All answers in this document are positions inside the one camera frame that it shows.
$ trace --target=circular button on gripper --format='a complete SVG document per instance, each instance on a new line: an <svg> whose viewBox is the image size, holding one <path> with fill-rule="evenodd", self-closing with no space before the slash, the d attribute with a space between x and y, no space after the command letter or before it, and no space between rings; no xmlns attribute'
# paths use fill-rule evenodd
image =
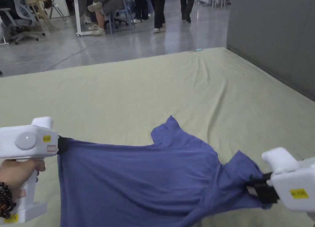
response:
<svg viewBox="0 0 315 227"><path fill-rule="evenodd" d="M23 132L16 137L14 143L18 149L29 150L36 144L36 135L29 131Z"/></svg>

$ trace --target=black shoe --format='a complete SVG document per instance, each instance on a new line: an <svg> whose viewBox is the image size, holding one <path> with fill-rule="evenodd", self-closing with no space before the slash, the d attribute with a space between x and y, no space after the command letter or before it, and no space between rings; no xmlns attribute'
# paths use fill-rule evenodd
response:
<svg viewBox="0 0 315 227"><path fill-rule="evenodd" d="M191 22L192 22L192 19L190 19L190 16L187 16L186 21L187 21L188 23L191 23Z"/></svg>

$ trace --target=human hand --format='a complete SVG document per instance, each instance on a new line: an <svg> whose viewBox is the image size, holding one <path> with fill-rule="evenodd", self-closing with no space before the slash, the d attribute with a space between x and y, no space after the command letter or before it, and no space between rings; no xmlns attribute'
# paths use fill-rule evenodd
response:
<svg viewBox="0 0 315 227"><path fill-rule="evenodd" d="M30 159L25 162L5 160L0 166L0 182L8 185L13 197L18 197L22 185L28 180L34 170L37 170L38 174L40 171L45 171L44 160Z"/></svg>

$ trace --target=blue t-shirt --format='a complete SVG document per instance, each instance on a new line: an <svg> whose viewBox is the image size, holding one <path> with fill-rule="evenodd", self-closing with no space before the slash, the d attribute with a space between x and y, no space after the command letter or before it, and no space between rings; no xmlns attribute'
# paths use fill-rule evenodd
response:
<svg viewBox="0 0 315 227"><path fill-rule="evenodd" d="M205 216L265 208L246 189L262 173L245 154L221 164L173 117L151 136L148 146L68 139L58 156L61 227L190 227Z"/></svg>

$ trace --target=gray jacket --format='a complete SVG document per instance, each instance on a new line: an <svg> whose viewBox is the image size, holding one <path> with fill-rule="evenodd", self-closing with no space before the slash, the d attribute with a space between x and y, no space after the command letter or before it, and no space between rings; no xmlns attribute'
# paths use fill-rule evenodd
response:
<svg viewBox="0 0 315 227"><path fill-rule="evenodd" d="M123 0L94 0L94 2L101 2L103 4L104 14L124 8Z"/></svg>

